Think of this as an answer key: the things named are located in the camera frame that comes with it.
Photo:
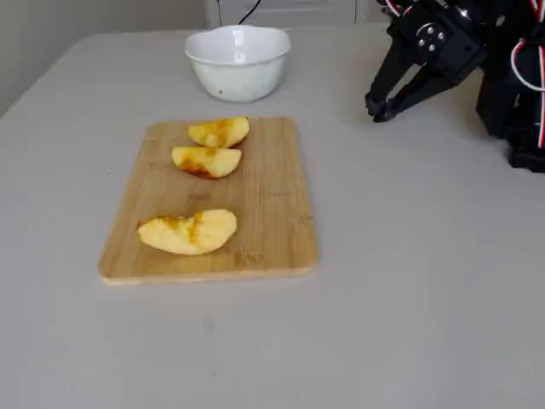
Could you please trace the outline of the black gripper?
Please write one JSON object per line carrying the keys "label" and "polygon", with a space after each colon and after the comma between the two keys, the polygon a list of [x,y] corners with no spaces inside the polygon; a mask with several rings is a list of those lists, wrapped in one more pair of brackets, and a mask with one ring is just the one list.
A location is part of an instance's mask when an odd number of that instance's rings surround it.
{"label": "black gripper", "polygon": [[[365,95],[375,123],[456,87],[485,58],[486,1],[389,1],[387,12],[392,44]],[[413,66],[411,80],[388,98]]]}

